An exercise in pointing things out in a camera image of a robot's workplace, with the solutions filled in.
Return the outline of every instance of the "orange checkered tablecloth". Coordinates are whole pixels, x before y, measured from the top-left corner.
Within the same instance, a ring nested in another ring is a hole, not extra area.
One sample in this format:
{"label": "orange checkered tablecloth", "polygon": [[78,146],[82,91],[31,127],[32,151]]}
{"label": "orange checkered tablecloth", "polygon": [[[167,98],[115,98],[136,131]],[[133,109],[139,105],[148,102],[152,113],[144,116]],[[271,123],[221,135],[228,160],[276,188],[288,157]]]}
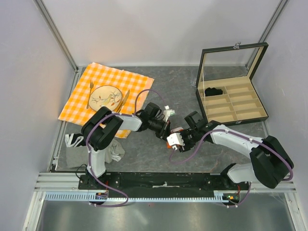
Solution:
{"label": "orange checkered tablecloth", "polygon": [[[84,125],[94,114],[95,111],[90,107],[87,109],[87,103],[90,92],[90,80],[94,83],[92,92],[104,85],[111,85],[118,88],[122,93],[130,90],[127,102],[121,109],[121,113],[134,113],[134,106],[137,94],[151,88],[154,79],[129,71],[118,70],[115,68],[103,66],[97,63],[91,63],[87,66],[73,93],[62,110],[59,120],[64,120],[74,124]],[[137,102],[137,110],[140,110],[146,99],[148,92],[142,93]],[[119,130],[116,134],[119,138],[126,138],[129,130]]]}

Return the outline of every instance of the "wooden box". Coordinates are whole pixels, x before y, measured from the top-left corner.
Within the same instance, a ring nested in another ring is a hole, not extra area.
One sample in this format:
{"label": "wooden box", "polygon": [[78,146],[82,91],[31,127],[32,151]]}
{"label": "wooden box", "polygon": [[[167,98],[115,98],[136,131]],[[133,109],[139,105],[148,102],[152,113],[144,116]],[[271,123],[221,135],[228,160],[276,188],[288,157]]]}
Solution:
{"label": "wooden box", "polygon": [[[267,43],[256,43],[202,50],[196,95],[208,122],[236,125],[268,118],[251,81],[267,47]],[[220,94],[206,96],[208,88]]]}

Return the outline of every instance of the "cable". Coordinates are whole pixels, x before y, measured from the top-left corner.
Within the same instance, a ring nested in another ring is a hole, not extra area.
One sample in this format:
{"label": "cable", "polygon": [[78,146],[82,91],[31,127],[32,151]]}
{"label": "cable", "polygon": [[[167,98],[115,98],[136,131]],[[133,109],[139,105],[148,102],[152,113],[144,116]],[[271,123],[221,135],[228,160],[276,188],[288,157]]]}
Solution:
{"label": "cable", "polygon": [[156,119],[161,119],[161,117],[162,117],[162,119],[164,119],[165,118],[165,115],[164,114],[160,114],[158,117],[155,117]]}
{"label": "cable", "polygon": [[90,205],[93,205],[93,206],[96,206],[96,207],[109,207],[109,208],[111,208],[111,207],[120,207],[120,206],[124,206],[124,205],[128,202],[128,196],[127,196],[126,193],[124,193],[124,192],[122,192],[122,191],[120,191],[120,190],[118,190],[118,189],[115,189],[115,188],[113,188],[113,187],[110,187],[110,186],[104,184],[103,182],[101,182],[101,181],[96,177],[96,175],[94,174],[94,171],[93,171],[92,163],[91,163],[91,153],[92,153],[92,150],[91,150],[91,146],[90,146],[90,144],[89,144],[89,140],[90,140],[91,135],[93,134],[93,132],[95,131],[95,129],[96,129],[102,122],[104,122],[106,119],[108,119],[108,118],[110,118],[110,117],[112,117],[112,116],[118,116],[118,115],[122,115],[122,116],[132,116],[132,115],[120,114],[120,113],[111,113],[111,114],[105,116],[103,119],[101,119],[101,120],[94,126],[94,128],[93,128],[93,129],[90,131],[90,133],[88,134],[88,137],[87,137],[87,139],[86,139],[86,146],[87,146],[87,148],[88,148],[88,153],[89,153],[89,156],[88,156],[88,160],[89,160],[89,169],[90,169],[90,172],[91,172],[92,176],[94,177],[94,179],[95,179],[97,182],[99,182],[102,186],[104,186],[104,187],[106,187],[106,188],[108,188],[108,189],[110,189],[110,190],[113,190],[113,191],[115,191],[115,192],[117,192],[117,193],[122,194],[123,196],[125,196],[125,197],[126,197],[126,201],[123,202],[123,203],[117,204],[117,205],[97,205],[97,204],[93,204],[93,203],[90,202]]}
{"label": "cable", "polygon": [[249,195],[249,193],[250,193],[250,190],[251,190],[251,184],[252,184],[252,183],[249,184],[249,187],[248,187],[248,190],[247,190],[247,193],[246,193],[245,197],[244,197],[238,204],[236,204],[236,205],[230,205],[229,207],[236,207],[236,206],[239,206],[239,205],[241,205],[241,204],[247,199],[247,197],[248,197],[248,195]]}
{"label": "cable", "polygon": [[[245,195],[245,197],[244,197],[244,199],[248,196],[248,194],[249,194],[249,192],[250,192],[250,188],[251,188],[251,183],[250,183],[250,185],[249,185],[249,187],[248,187],[248,191],[247,191],[247,193],[246,193],[246,195]],[[230,200],[229,199],[229,201],[232,203],[232,204],[234,204],[234,205],[239,205],[239,204],[241,204],[241,195],[239,194],[238,195],[239,196],[239,202],[238,203],[236,203],[236,202],[233,202],[232,200]]]}
{"label": "cable", "polygon": [[238,189],[238,191],[237,191],[236,196],[237,196],[237,195],[240,195],[240,192],[241,192],[241,187],[240,187],[240,185],[239,185],[239,184],[237,185],[237,189]]}
{"label": "cable", "polygon": [[77,175],[77,172],[78,172],[78,170],[79,170],[83,165],[86,166],[86,167],[88,167],[86,164],[82,164],[82,165],[80,165],[80,166],[77,168],[77,170],[76,170],[76,172],[75,172],[75,175],[78,177],[79,180],[80,180],[80,177]]}
{"label": "cable", "polygon": [[164,101],[163,97],[162,97],[157,91],[155,91],[155,90],[153,90],[153,89],[144,89],[144,90],[140,91],[140,92],[138,93],[137,97],[136,97],[134,115],[135,115],[136,112],[137,112],[137,100],[138,100],[138,97],[141,95],[141,93],[143,93],[143,92],[145,92],[145,91],[153,91],[153,92],[155,92],[155,93],[162,99],[162,101],[164,102],[164,106],[167,105],[166,102]]}
{"label": "cable", "polygon": [[199,143],[198,143],[198,146],[197,146],[197,148],[194,150],[193,154],[191,154],[191,155],[190,155],[187,159],[185,159],[185,160],[182,160],[182,161],[179,161],[179,162],[173,162],[173,161],[171,160],[173,154],[175,153],[175,150],[173,150],[173,152],[172,152],[171,155],[169,156],[169,161],[170,161],[170,163],[175,164],[175,165],[179,165],[179,164],[185,163],[186,161],[189,161],[190,159],[192,159],[192,158],[197,154],[199,148],[201,147],[202,141],[203,141],[209,134],[211,134],[211,133],[213,133],[213,132],[219,132],[219,131],[225,132],[225,130],[223,130],[223,129],[216,129],[216,130],[208,131],[208,132],[200,139],[200,141],[199,141]]}
{"label": "cable", "polygon": [[[238,190],[238,192],[237,192],[237,194],[236,194],[236,196],[235,197],[239,197],[239,202],[241,201],[241,194],[240,194],[240,192],[241,192],[241,190],[240,190],[240,186],[239,185],[237,185],[237,188],[239,189]],[[228,200],[232,203],[232,204],[235,204],[235,205],[237,205],[239,202],[233,202],[230,198],[228,198]]]}
{"label": "cable", "polygon": [[[170,155],[170,157],[169,157],[169,161],[170,161],[172,164],[176,164],[176,165],[178,165],[178,164],[183,164],[183,163],[185,163],[186,161],[189,161],[189,160],[192,159],[192,158],[197,154],[197,152],[199,151],[199,148],[201,147],[202,141],[203,141],[209,134],[211,134],[211,133],[213,133],[213,132],[226,132],[226,130],[224,130],[224,129],[216,129],[216,130],[211,130],[211,131],[207,132],[207,133],[200,139],[199,144],[198,144],[197,148],[194,150],[193,154],[191,154],[191,155],[190,155],[187,159],[185,159],[185,160],[182,160],[182,161],[179,161],[179,162],[173,162],[173,161],[171,161],[171,158],[172,158],[172,156],[173,156],[173,154],[174,154],[174,152],[175,152],[175,150],[173,150],[173,152],[171,153],[171,155]],[[270,147],[268,147],[267,145],[265,145],[265,144],[263,144],[263,143],[261,143],[261,142],[259,142],[259,141],[251,140],[249,137],[243,136],[243,135],[238,134],[238,133],[236,133],[236,132],[228,131],[228,133],[230,133],[230,134],[232,134],[232,135],[234,135],[234,136],[240,137],[240,138],[242,138],[242,139],[244,139],[244,140],[250,141],[250,142],[252,142],[252,143],[256,143],[256,144],[262,146],[263,148],[267,149],[267,150],[270,151],[271,153],[273,153],[275,156],[278,157],[278,159],[280,159],[280,160],[284,163],[284,165],[287,167],[288,171],[290,172],[290,176],[289,176],[288,178],[286,178],[286,179],[283,179],[283,181],[292,180],[292,178],[293,178],[293,171],[292,171],[291,166],[290,166],[290,165],[288,164],[288,162],[286,162],[286,160],[283,159],[275,150],[271,149]]]}

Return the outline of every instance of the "white connector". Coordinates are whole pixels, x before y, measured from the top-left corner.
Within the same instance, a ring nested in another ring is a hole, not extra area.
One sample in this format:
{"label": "white connector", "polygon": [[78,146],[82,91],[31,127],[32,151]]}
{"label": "white connector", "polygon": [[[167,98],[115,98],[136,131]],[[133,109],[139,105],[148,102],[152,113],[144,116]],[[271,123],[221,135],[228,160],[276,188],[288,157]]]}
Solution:
{"label": "white connector", "polygon": [[172,133],[170,136],[167,137],[167,142],[169,146],[171,146],[174,150],[177,150],[177,145],[184,146],[184,141],[182,139],[181,134],[177,133]]}
{"label": "white connector", "polygon": [[163,114],[164,114],[164,121],[167,122],[170,116],[175,115],[175,111],[170,109],[169,106],[165,106],[165,110]]}

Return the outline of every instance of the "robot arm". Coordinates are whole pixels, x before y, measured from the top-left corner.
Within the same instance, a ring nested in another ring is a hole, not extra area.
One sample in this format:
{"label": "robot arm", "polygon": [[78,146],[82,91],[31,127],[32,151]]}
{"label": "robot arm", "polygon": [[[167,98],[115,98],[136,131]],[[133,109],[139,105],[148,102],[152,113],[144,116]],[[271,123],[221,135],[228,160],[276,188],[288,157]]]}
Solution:
{"label": "robot arm", "polygon": [[[169,108],[166,108],[166,110],[163,113],[164,115],[172,114]],[[262,139],[235,132],[216,121],[208,123],[197,112],[192,112],[185,117],[190,128],[171,134],[170,121],[157,117],[157,114],[161,112],[161,109],[156,104],[149,103],[144,110],[140,110],[136,115],[116,114],[116,116],[112,116],[104,122],[104,128],[97,127],[89,141],[92,148],[91,159],[95,175],[99,177],[105,172],[104,151],[119,129],[129,129],[137,132],[146,129],[153,130],[156,137],[168,141],[170,146],[175,150],[179,149],[180,152],[192,149],[206,133],[211,132],[204,141],[229,147],[251,160],[251,163],[244,165],[232,164],[225,169],[229,179],[234,183],[258,180],[269,188],[275,188],[289,173],[288,168],[281,160],[260,145],[251,142],[251,140],[263,143],[275,150],[291,168],[294,167],[293,162],[278,140],[272,136]],[[81,132],[84,138],[87,138],[90,131],[102,118],[111,113],[108,108],[102,107],[83,126]]]}

